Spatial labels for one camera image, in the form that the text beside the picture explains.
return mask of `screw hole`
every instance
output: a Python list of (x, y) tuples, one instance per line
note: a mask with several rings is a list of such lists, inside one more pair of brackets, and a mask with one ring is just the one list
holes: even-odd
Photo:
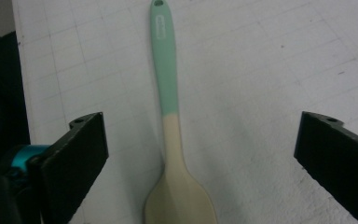
[(327, 119), (327, 120), (330, 121), (330, 122), (338, 122), (337, 119)]
[(154, 5), (155, 5), (155, 7), (160, 7), (160, 6), (164, 5), (164, 2), (161, 0), (157, 0)]

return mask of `spatula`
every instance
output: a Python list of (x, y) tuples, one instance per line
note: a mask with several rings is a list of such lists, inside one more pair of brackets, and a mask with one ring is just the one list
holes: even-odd
[(212, 202), (186, 169), (179, 125), (172, 16), (165, 0), (151, 5), (151, 39), (165, 141), (164, 174), (145, 206), (146, 224), (215, 224)]

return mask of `mint green handle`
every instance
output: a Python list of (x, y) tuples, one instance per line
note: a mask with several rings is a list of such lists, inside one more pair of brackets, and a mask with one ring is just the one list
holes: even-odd
[(153, 0), (150, 30), (153, 61), (162, 116), (178, 113), (176, 49), (170, 8), (165, 0)]

